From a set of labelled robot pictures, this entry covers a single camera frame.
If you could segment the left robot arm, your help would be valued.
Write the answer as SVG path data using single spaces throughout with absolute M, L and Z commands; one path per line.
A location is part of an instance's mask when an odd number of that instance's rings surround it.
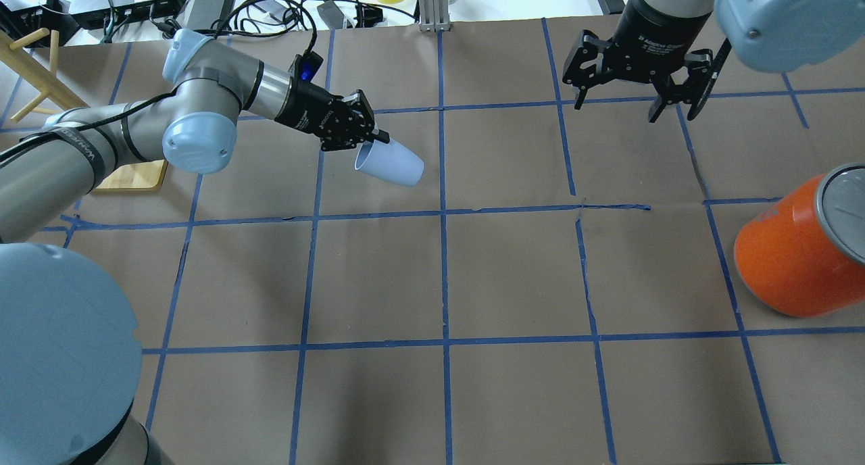
M 33 236 L 120 167 L 166 160 L 212 174 L 234 154 L 249 112 L 314 135 L 323 151 L 392 138 L 360 90 L 315 85 L 308 59 L 288 70 L 181 30 L 165 59 L 169 93 L 69 109 L 2 153 L 2 462 L 96 464 L 120 455 L 142 366 L 138 321 L 106 271 Z

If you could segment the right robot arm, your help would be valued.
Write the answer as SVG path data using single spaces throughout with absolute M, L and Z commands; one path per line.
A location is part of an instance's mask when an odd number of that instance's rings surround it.
M 593 87 L 651 85 L 655 122 L 669 105 L 701 113 L 734 53 L 757 72 L 788 73 L 839 55 L 863 37 L 863 0 L 628 0 L 614 34 L 582 30 L 562 82 L 580 109 Z

